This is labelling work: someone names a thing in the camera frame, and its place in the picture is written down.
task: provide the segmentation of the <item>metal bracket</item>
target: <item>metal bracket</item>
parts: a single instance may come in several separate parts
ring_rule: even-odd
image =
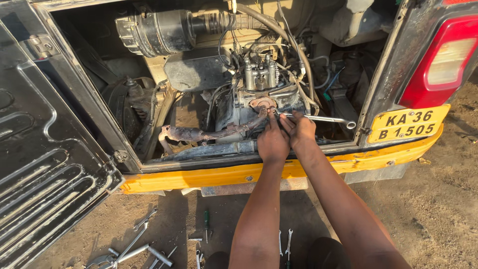
[[[119,163],[124,163],[127,160],[130,160],[130,156],[126,150],[116,150],[113,153],[115,160]]]
[[[26,48],[30,58],[37,60],[39,58],[48,58],[60,54],[60,51],[49,36],[30,35],[30,39],[24,40],[21,44]]]

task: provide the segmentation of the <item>yellow bumper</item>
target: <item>yellow bumper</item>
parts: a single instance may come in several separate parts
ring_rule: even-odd
[[[423,153],[436,142],[442,132],[443,124],[436,134],[420,141],[363,153],[338,155],[327,158],[337,173],[384,168],[387,167],[391,161],[394,161],[395,164],[407,163],[421,157]],[[120,189],[123,193],[140,193],[248,183],[256,181],[261,171],[262,163],[192,171],[124,175],[126,182]],[[306,174],[298,160],[286,161],[284,170],[282,171],[283,179],[305,176]],[[252,180],[248,181],[246,179],[249,177],[252,177]]]

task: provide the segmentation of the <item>person's hand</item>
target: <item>person's hand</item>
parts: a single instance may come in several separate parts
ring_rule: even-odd
[[[286,115],[280,114],[280,121],[284,129],[291,137],[291,147],[295,148],[302,145],[316,145],[315,142],[315,123],[304,117],[300,112],[293,111],[295,118],[287,118]]]
[[[279,129],[277,120],[272,111],[267,111],[269,122],[265,130],[257,138],[257,150],[265,163],[285,162],[291,148],[289,136],[284,130]]]

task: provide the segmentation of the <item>engine compartment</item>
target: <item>engine compartment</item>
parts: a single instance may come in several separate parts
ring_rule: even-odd
[[[53,17],[155,163],[256,153],[270,108],[356,123],[396,12],[385,0],[120,1]],[[316,124],[320,145],[356,135]]]

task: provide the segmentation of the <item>person's arm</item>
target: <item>person's arm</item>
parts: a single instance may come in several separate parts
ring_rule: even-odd
[[[280,121],[354,267],[410,268],[380,220],[342,180],[315,142],[315,123],[299,112],[293,114],[295,123],[283,114]]]
[[[279,188],[290,147],[271,112],[269,119],[257,140],[264,165],[236,226],[229,269],[279,268]]]

